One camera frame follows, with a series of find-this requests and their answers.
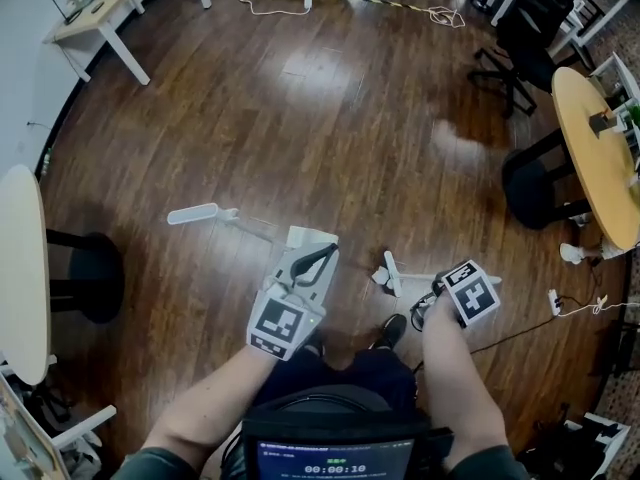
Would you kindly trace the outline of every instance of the electrical outlet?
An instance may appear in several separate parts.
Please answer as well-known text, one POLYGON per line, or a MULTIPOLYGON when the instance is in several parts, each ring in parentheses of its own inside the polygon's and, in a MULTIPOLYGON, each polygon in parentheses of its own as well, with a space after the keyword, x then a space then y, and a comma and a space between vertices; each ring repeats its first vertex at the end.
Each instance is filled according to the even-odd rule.
POLYGON ((549 290, 549 306, 551 306, 551 313, 553 316, 558 316, 560 314, 560 303, 556 302, 558 300, 558 292, 555 290, 549 290))

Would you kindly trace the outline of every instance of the digital timer display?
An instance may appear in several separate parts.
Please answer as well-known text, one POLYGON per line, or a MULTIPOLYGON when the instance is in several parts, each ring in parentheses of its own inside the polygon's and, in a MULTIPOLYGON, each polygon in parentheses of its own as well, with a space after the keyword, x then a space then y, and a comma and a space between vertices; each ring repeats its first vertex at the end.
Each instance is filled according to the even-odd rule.
POLYGON ((258 443, 260 480, 404 478, 413 440, 362 445, 258 443))

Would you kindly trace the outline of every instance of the black screen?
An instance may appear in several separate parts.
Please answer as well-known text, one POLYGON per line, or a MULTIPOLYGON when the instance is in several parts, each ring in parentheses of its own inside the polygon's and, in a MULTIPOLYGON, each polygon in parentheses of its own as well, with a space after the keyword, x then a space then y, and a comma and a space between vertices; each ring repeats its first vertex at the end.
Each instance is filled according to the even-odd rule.
POLYGON ((363 445, 258 442, 260 480, 281 478, 404 478, 413 439, 363 445))

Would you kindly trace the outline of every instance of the round table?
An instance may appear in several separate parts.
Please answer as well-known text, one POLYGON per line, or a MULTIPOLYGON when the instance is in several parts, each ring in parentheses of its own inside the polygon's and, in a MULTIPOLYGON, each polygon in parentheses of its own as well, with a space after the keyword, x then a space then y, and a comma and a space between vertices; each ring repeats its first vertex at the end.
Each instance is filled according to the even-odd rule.
POLYGON ((122 258, 105 235, 46 229, 38 181, 24 165, 0 181, 0 209, 0 350, 21 380, 36 385, 47 373, 50 312, 111 320, 124 293, 122 258), (49 279, 47 242, 74 248, 69 279, 49 279))
POLYGON ((502 168, 507 204, 532 229, 591 211, 614 245, 630 249, 640 230, 640 188, 628 186, 634 164, 625 136, 611 130, 598 136, 591 130, 589 117, 611 109, 580 73, 559 68, 552 85, 560 128, 507 157, 502 168), (555 147, 562 147, 566 162, 547 171, 539 157, 555 147), (585 198, 556 206, 553 183, 574 172, 585 198))

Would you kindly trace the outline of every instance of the gray sleeve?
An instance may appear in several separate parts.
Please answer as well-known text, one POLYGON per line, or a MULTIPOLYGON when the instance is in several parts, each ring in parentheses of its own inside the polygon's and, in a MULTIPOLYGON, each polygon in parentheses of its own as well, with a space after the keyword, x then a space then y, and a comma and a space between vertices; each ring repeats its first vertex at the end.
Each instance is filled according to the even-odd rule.
POLYGON ((114 480, 198 480, 199 475, 175 453, 164 448, 145 448, 127 457, 114 480))
POLYGON ((471 480, 491 478, 491 480, 529 480, 524 466, 513 457, 508 446, 488 448, 464 459, 447 479, 471 480))

